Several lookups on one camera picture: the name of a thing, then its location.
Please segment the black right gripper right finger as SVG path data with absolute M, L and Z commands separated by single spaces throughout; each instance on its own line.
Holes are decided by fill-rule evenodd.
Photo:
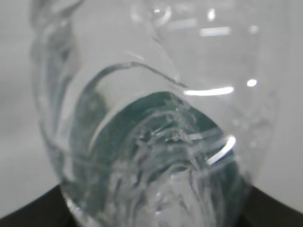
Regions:
M 246 185 L 238 227 L 301 227 L 303 214 L 258 188 Z

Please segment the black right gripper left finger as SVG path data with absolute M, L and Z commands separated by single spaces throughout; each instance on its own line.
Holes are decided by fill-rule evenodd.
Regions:
M 2 217 L 2 227 L 70 227 L 71 214 L 59 186 Z

